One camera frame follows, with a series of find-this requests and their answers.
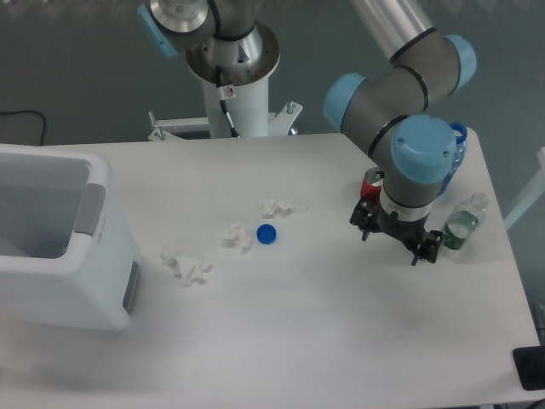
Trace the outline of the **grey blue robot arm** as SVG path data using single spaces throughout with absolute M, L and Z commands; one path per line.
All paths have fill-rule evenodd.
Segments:
M 353 7 L 392 67 L 376 79 L 344 75 L 324 98 L 324 116 L 384 174 L 379 199 L 361 199 L 350 222 L 363 235 L 400 241 L 418 261 L 435 262 L 444 235 L 425 223 L 456 138 L 427 110 L 472 78 L 476 55 L 463 37 L 440 34 L 415 1 Z M 145 1 L 137 12 L 165 55 L 185 55 L 203 86 L 213 137 L 271 135 L 268 79 L 280 49 L 253 2 Z

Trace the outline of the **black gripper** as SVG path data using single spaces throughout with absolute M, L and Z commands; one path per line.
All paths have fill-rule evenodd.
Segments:
M 444 234 L 438 230 L 425 229 L 426 217 L 418 221 L 402 221 L 400 213 L 388 214 L 380 205 L 374 206 L 368 199 L 360 199 L 354 207 L 349 222 L 362 232 L 366 241 L 371 233 L 384 233 L 398 241 L 414 256 L 411 265 L 420 260 L 436 263 Z

